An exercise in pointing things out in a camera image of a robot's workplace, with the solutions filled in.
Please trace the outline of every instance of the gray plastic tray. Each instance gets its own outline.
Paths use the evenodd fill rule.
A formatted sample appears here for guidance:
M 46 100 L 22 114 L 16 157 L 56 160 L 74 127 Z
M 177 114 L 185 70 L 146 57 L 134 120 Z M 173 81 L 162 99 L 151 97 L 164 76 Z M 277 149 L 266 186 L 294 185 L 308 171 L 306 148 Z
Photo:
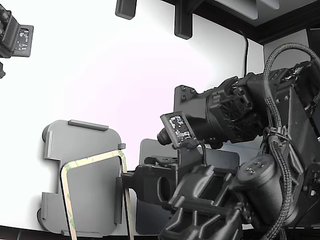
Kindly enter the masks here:
M 59 170 L 69 161 L 117 150 L 121 144 L 118 133 L 108 126 L 76 120 L 53 122 L 44 129 L 42 139 L 45 141 L 44 158 L 59 161 Z M 79 237 L 102 238 L 112 234 L 117 223 L 121 223 L 121 207 L 115 207 L 117 201 L 122 206 L 122 195 L 116 194 L 119 167 L 119 159 L 114 157 L 114 160 L 72 169 L 68 173 Z M 37 219 L 47 231 L 68 236 L 60 181 L 57 185 L 57 193 L 42 193 Z

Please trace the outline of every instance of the black cable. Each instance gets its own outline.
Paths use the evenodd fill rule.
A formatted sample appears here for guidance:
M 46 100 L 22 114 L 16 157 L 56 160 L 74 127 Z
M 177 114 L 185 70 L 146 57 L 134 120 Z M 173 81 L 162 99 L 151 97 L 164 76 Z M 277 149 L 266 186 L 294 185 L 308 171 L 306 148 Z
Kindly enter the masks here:
M 283 228 L 280 229 L 279 235 L 280 235 L 280 240 L 287 240 L 286 231 Z
M 206 150 L 206 145 L 203 141 L 199 141 L 199 144 L 202 148 L 202 156 L 203 156 L 203 164 L 207 164 L 207 150 Z
M 249 41 L 243 31 L 238 29 L 238 32 L 241 33 L 241 35 L 244 37 L 244 40 L 245 40 L 244 70 L 243 70 L 243 76 L 245 77 L 247 75 L 247 70 L 248 70 L 247 68 L 248 68 Z
M 311 207 L 309 207 L 302 215 L 301 217 L 296 221 L 295 225 L 293 226 L 293 229 L 292 229 L 292 237 L 291 239 L 293 240 L 294 239 L 294 236 L 295 236 L 295 230 L 298 226 L 298 224 L 300 223 L 300 221 L 308 214 L 308 212 L 310 212 L 310 210 L 319 202 L 319 194 L 316 193 L 316 195 L 318 196 L 318 199 L 315 201 L 314 204 L 311 205 Z
M 277 164 L 280 167 L 281 173 L 283 176 L 283 199 L 282 199 L 282 204 L 281 204 L 278 219 L 270 228 L 270 230 L 262 237 L 262 240 L 272 240 L 278 235 L 289 213 L 290 203 L 292 199 L 291 172 L 290 172 L 288 163 L 285 161 L 281 153 L 278 143 L 279 143 L 279 139 L 277 136 L 269 137 L 270 151 L 273 157 L 275 158 L 275 160 L 277 161 Z

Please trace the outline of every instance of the white backdrop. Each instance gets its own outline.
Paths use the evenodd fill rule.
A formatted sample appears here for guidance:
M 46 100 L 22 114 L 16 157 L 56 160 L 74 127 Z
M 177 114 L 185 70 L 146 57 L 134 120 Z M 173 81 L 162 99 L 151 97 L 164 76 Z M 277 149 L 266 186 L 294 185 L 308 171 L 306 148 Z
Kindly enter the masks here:
M 34 25 L 31 57 L 1 60 L 7 73 L 0 80 L 2 226 L 41 230 L 41 194 L 56 192 L 58 175 L 58 165 L 43 159 L 48 124 L 74 119 L 108 125 L 126 143 L 133 170 L 141 141 L 155 139 L 163 128 L 160 115 L 173 111 L 176 86 L 200 93 L 243 75 L 241 35 L 194 16 L 193 37 L 178 38 L 174 6 L 160 0 L 138 0 L 133 20 L 115 16 L 116 0 L 1 4 L 20 24 Z M 263 47 L 250 41 L 249 71 L 263 67 Z M 145 114 L 154 120 L 150 126 L 139 121 Z M 251 153 L 242 152 L 241 158 Z

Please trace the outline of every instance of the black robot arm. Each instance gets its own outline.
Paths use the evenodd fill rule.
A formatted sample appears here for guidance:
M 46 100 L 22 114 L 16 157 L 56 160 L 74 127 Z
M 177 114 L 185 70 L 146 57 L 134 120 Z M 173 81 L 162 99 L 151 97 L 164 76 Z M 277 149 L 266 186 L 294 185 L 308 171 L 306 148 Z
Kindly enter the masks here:
M 233 77 L 200 94 L 187 86 L 175 89 L 174 113 L 161 116 L 165 128 L 157 138 L 172 144 L 178 158 L 149 157 L 122 175 L 139 200 L 172 212 L 160 239 L 237 240 L 242 224 L 252 224 L 271 240 L 295 223 L 319 182 L 317 61 L 270 72 L 275 106 L 265 94 L 264 74 Z M 263 136 L 259 154 L 236 170 L 208 165 L 206 151 L 197 148 L 219 149 L 257 136 Z
M 30 57 L 34 27 L 20 25 L 10 10 L 0 4 L 0 58 Z M 0 79 L 6 73 L 0 62 Z

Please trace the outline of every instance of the yellow tape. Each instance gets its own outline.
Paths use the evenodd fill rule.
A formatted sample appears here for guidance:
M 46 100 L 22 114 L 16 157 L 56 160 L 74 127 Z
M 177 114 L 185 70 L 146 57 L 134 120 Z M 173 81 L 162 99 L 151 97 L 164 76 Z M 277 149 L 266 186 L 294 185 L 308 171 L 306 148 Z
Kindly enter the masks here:
M 62 198 L 64 202 L 65 216 L 67 219 L 71 240 L 77 240 L 77 232 L 76 232 L 74 215 L 73 215 L 72 206 L 71 206 L 70 191 L 68 186 L 68 178 L 67 178 L 68 171 L 70 169 L 79 168 L 88 164 L 93 164 L 93 163 L 107 160 L 113 157 L 119 157 L 121 172 L 127 173 L 126 157 L 121 150 L 109 151 L 109 152 L 98 154 L 95 156 L 90 156 L 87 158 L 70 161 L 62 167 L 61 173 L 60 173 Z M 124 188 L 123 192 L 124 192 L 123 198 L 124 198 L 125 217 L 126 217 L 126 223 L 127 223 L 128 237 L 130 240 L 134 240 L 134 226 L 132 222 L 129 190 L 127 188 Z

